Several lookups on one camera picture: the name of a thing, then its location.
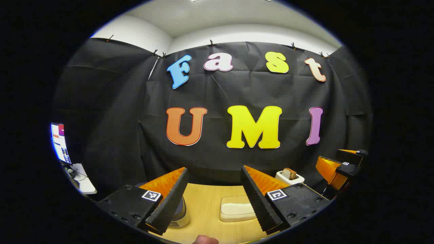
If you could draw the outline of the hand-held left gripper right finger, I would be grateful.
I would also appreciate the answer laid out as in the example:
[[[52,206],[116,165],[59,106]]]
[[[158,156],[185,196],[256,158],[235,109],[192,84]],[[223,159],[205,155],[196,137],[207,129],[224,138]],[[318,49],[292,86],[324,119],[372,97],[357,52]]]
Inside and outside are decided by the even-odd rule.
[[[247,165],[241,170],[245,193],[266,234],[302,224],[332,202],[303,183],[289,186]]]

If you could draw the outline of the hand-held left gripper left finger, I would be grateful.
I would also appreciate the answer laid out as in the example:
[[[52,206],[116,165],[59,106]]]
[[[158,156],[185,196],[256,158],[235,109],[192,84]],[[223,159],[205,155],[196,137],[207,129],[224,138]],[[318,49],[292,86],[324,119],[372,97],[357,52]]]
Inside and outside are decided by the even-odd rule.
[[[129,226],[162,235],[172,221],[189,182],[183,167],[140,187],[125,185],[98,202],[98,207]]]

